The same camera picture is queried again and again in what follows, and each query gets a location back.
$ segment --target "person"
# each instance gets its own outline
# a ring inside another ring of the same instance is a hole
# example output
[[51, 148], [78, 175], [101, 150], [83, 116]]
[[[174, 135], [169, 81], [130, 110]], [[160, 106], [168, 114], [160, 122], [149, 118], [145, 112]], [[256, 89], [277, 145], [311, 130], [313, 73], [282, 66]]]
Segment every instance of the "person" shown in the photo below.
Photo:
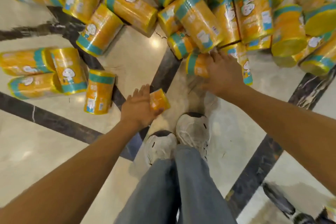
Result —
[[[245, 111], [313, 176], [336, 193], [336, 120], [264, 95], [243, 83], [231, 56], [208, 57], [205, 90]], [[149, 107], [149, 85], [122, 106], [120, 122], [0, 210], [0, 223], [80, 223], [127, 142], [162, 112]], [[181, 116], [175, 135], [161, 131], [150, 141], [153, 163], [115, 223], [236, 223], [209, 175], [206, 117]], [[155, 144], [165, 148], [160, 151]]]

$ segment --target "shoe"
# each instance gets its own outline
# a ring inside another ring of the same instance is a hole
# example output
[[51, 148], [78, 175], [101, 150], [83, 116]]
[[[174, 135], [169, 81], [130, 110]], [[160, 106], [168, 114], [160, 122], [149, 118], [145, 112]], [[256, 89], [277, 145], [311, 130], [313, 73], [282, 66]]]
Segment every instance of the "shoe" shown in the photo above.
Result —
[[176, 136], [181, 144], [196, 148], [207, 161], [209, 130], [206, 116], [196, 112], [183, 114], [177, 121]]
[[151, 166], [157, 159], [171, 158], [173, 150], [177, 146], [174, 133], [168, 130], [159, 130], [149, 136], [145, 144], [145, 152], [148, 164]]

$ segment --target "pant leg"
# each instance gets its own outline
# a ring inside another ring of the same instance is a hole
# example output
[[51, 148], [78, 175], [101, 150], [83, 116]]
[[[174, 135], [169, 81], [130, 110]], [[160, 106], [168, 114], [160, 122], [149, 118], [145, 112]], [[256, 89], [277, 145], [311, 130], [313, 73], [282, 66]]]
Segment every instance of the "pant leg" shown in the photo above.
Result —
[[174, 160], [157, 160], [141, 178], [115, 224], [172, 224], [180, 206]]
[[198, 150], [178, 145], [174, 157], [181, 196], [179, 223], [237, 224]]

